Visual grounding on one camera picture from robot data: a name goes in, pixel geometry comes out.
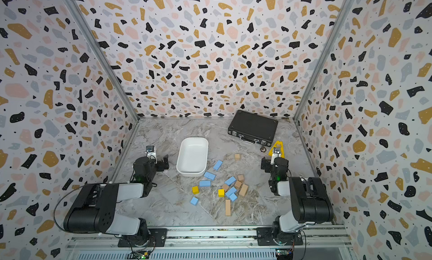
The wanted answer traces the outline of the white rectangular tray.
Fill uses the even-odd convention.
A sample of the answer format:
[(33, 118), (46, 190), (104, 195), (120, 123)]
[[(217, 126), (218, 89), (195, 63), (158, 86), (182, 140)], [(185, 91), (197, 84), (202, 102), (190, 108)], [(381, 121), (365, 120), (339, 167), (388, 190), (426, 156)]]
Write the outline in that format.
[(176, 169), (185, 177), (199, 177), (207, 170), (208, 140), (203, 137), (188, 137), (180, 146)]

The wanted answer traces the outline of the blue cube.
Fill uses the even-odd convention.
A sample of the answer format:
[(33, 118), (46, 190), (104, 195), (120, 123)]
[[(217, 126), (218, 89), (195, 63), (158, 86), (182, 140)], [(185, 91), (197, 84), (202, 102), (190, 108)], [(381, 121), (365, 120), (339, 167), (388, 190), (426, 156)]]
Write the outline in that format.
[(190, 201), (190, 203), (194, 206), (197, 206), (198, 202), (199, 202), (199, 199), (196, 197), (193, 197)]

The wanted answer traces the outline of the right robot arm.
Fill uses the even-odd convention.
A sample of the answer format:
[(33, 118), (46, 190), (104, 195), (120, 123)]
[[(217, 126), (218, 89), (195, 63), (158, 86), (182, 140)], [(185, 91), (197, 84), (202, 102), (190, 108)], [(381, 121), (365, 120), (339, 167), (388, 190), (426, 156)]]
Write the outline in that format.
[(270, 174), (271, 192), (290, 198), (291, 210), (276, 217), (271, 227), (257, 228), (258, 245), (301, 245), (303, 228), (333, 220), (333, 206), (320, 178), (290, 176), (289, 161), (282, 157), (262, 158), (261, 169)]

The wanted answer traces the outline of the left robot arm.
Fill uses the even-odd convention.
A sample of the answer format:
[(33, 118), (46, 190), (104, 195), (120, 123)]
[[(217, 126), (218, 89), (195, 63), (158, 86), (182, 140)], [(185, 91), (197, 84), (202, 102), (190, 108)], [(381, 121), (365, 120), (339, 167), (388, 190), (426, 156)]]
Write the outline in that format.
[(74, 234), (108, 234), (119, 236), (126, 246), (156, 245), (143, 218), (116, 212), (119, 203), (148, 197), (158, 172), (169, 169), (169, 156), (158, 161), (153, 155), (138, 158), (133, 164), (132, 179), (121, 183), (89, 183), (79, 189), (63, 222), (63, 230)]

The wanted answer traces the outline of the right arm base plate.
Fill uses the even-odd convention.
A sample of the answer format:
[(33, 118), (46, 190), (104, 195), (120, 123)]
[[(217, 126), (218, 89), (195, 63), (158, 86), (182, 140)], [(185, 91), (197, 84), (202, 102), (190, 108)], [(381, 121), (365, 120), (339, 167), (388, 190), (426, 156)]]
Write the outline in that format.
[(274, 230), (272, 227), (258, 227), (256, 239), (259, 246), (300, 246), (303, 245), (302, 236), (299, 233), (284, 233)]

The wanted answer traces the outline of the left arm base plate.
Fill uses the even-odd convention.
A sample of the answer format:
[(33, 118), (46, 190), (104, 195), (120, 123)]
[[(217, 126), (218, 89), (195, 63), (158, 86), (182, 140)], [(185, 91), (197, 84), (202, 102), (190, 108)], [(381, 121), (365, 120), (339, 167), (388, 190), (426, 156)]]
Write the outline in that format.
[(150, 228), (134, 236), (122, 236), (118, 241), (119, 248), (153, 248), (163, 247), (167, 238), (167, 228)]

